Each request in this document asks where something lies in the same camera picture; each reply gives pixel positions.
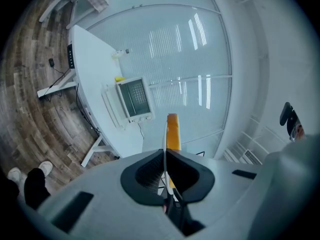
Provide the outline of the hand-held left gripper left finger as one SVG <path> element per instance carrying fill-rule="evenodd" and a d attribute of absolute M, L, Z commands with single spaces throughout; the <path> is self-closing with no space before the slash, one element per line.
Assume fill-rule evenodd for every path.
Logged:
<path fill-rule="evenodd" d="M 163 206 L 165 199 L 158 195 L 164 173 L 164 151 L 153 154 L 125 168 L 120 177 L 123 190 L 136 203 L 145 206 Z"/>

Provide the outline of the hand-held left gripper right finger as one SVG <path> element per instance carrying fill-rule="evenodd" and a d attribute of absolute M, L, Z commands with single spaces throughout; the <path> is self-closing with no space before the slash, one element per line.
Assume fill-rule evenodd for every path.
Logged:
<path fill-rule="evenodd" d="M 202 201 L 215 183 L 215 176 L 209 168 L 172 149 L 166 150 L 166 169 L 185 203 Z"/>

